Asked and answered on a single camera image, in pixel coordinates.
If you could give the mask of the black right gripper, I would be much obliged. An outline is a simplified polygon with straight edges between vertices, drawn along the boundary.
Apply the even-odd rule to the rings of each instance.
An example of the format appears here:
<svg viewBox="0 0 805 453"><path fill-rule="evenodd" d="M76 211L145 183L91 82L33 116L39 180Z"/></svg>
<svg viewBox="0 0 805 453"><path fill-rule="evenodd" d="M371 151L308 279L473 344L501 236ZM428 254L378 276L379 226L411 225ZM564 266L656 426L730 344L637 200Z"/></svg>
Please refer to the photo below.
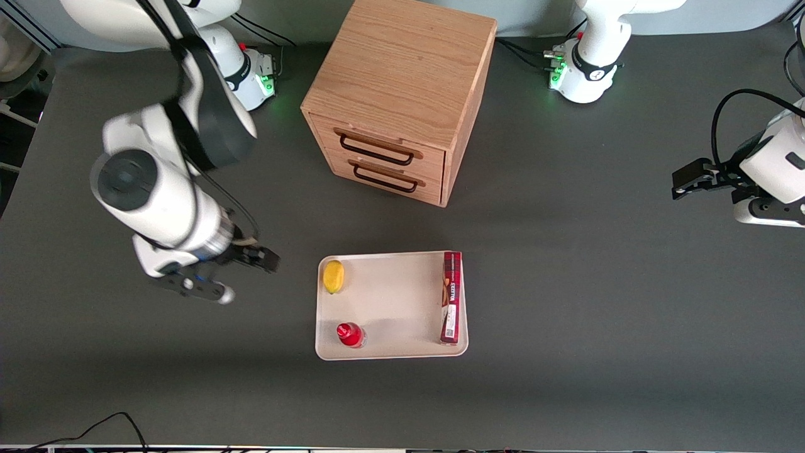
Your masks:
<svg viewBox="0 0 805 453"><path fill-rule="evenodd" d="M209 260L202 260L201 267L225 267L230 264L254 267L267 273L276 273L279 267L280 257L267 247L256 247L251 244L230 244L229 247L219 256L214 256Z"/></svg>

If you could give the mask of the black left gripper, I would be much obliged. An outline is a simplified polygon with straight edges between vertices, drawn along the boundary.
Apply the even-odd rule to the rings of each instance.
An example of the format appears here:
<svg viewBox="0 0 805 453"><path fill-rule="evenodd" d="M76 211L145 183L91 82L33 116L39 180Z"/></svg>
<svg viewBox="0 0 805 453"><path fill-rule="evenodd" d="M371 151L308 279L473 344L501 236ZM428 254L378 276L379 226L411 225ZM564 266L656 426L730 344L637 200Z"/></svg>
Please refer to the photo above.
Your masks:
<svg viewBox="0 0 805 453"><path fill-rule="evenodd" d="M740 163L753 155L759 146L767 143L762 134L755 134L741 143L728 160L721 160L717 147L717 134L711 136L710 159L696 159L672 173L672 199L679 200L687 195L701 191L721 190L721 184L733 188L748 188L755 186L754 181L741 170ZM719 183L710 182L717 171Z"/></svg>

